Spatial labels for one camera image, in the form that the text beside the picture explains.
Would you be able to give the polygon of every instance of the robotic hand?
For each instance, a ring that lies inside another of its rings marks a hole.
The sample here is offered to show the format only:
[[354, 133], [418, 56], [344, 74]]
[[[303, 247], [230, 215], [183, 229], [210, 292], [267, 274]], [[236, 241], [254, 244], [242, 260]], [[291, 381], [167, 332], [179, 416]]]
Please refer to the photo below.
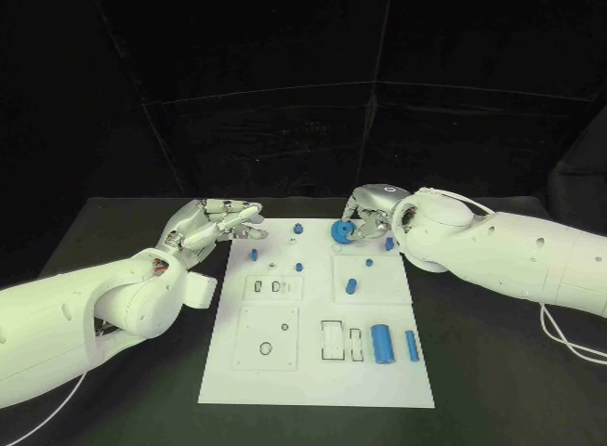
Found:
[[419, 269], [450, 270], [503, 295], [607, 318], [605, 237], [529, 216], [493, 213], [461, 195], [427, 188], [409, 194], [386, 184], [362, 186], [349, 198], [343, 221], [354, 211], [365, 222], [347, 240], [376, 238], [391, 230], [401, 253]]
[[[264, 239], [258, 203], [194, 200], [131, 258], [0, 291], [0, 408], [27, 400], [158, 336], [181, 304], [207, 308], [216, 280], [187, 270], [219, 241]], [[115, 331], [95, 331], [93, 318]]]

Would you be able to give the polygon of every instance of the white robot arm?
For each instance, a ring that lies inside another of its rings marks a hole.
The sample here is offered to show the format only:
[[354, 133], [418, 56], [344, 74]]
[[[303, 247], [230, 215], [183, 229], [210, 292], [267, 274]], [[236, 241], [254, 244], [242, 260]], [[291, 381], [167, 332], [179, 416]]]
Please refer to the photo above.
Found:
[[[261, 205], [192, 201], [171, 216], [158, 245], [131, 258], [0, 291], [0, 408], [27, 400], [158, 336], [181, 304], [207, 308], [216, 280], [187, 270], [216, 241], [262, 239]], [[93, 318], [115, 331], [96, 335]]]
[[[477, 216], [463, 202], [484, 211]], [[558, 223], [493, 213], [466, 197], [386, 184], [354, 189], [343, 213], [363, 225], [349, 240], [392, 231], [409, 263], [503, 295], [581, 309], [607, 318], [607, 238]]]

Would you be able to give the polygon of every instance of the white board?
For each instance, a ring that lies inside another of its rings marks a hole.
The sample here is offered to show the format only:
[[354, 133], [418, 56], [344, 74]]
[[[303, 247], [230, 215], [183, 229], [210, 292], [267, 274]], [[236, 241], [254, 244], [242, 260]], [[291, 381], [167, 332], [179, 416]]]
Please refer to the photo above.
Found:
[[[298, 235], [294, 223], [303, 225]], [[269, 237], [232, 242], [199, 403], [434, 407], [396, 246], [386, 251], [385, 237], [339, 245], [331, 223], [265, 219]], [[373, 361], [370, 327], [380, 323], [391, 364]], [[409, 361], [406, 330], [418, 362]]]

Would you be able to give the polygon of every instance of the table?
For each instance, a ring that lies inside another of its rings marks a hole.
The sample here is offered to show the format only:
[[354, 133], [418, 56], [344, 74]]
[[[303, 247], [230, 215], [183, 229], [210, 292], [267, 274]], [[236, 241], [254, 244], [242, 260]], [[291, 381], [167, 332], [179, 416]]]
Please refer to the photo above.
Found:
[[[344, 199], [261, 199], [265, 217], [339, 217]], [[105, 263], [155, 244], [187, 199], [91, 199], [43, 276]], [[546, 217], [532, 197], [480, 199]], [[222, 280], [228, 244], [194, 271]], [[168, 331], [86, 375], [78, 393], [20, 445], [607, 445], [607, 367], [540, 332], [535, 303], [406, 264], [435, 409], [197, 404], [216, 317], [183, 308]], [[572, 340], [607, 351], [607, 320], [552, 308]], [[0, 445], [47, 416], [73, 382], [0, 411]]]

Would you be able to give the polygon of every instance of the white cable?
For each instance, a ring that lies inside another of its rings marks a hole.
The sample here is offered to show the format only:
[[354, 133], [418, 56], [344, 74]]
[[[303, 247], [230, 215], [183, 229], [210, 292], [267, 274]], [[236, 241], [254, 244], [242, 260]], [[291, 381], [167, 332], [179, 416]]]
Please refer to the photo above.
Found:
[[66, 396], [66, 399], [62, 401], [62, 404], [57, 406], [57, 408], [55, 409], [52, 414], [47, 416], [46, 420], [39, 424], [39, 426], [36, 428], [31, 429], [31, 431], [21, 438], [19, 438], [13, 443], [8, 443], [6, 446], [14, 446], [14, 444], [17, 444], [23, 439], [26, 439], [40, 429], [40, 427], [50, 421], [50, 418], [57, 414], [57, 412], [65, 407], [68, 400], [70, 399], [72, 395], [75, 394], [75, 390], [78, 390], [78, 387], [82, 384], [83, 380], [85, 380], [85, 373], [79, 377], [78, 384], [75, 384], [75, 387], [72, 388], [70, 393]]
[[487, 208], [483, 204], [478, 204], [477, 202], [474, 202], [473, 200], [470, 200], [467, 197], [464, 197], [464, 196], [460, 195], [458, 193], [448, 192], [447, 190], [432, 189], [432, 188], [425, 188], [425, 189], [427, 189], [428, 191], [441, 193], [445, 197], [454, 198], [455, 200], [460, 200], [461, 202], [467, 202], [467, 203], [473, 204], [473, 205], [477, 206], [477, 207], [478, 207], [487, 214], [494, 214], [494, 211], [490, 210], [490, 208]]
[[[548, 332], [546, 330], [546, 325], [543, 322], [543, 315], [546, 315], [548, 317], [548, 321], [551, 321], [551, 324], [553, 325], [555, 331], [558, 332], [559, 337], [553, 337], [553, 335]], [[548, 312], [548, 309], [545, 307], [543, 304], [540, 304], [540, 329], [543, 330], [543, 332], [546, 333], [546, 336], [556, 342], [559, 342], [561, 344], [564, 344], [566, 346], [566, 348], [571, 350], [571, 352], [579, 356], [584, 360], [590, 361], [590, 362], [595, 362], [597, 364], [604, 364], [607, 365], [607, 361], [603, 360], [597, 360], [594, 358], [590, 358], [588, 356], [582, 355], [577, 349], [587, 351], [588, 353], [601, 356], [603, 358], [607, 358], [607, 353], [603, 353], [601, 351], [592, 350], [591, 348], [587, 348], [584, 346], [579, 346], [578, 344], [574, 344], [571, 342], [566, 341], [566, 338], [564, 337], [564, 333], [561, 332], [561, 329], [558, 327], [558, 324], [555, 323], [553, 317], [551, 316], [551, 313]]]

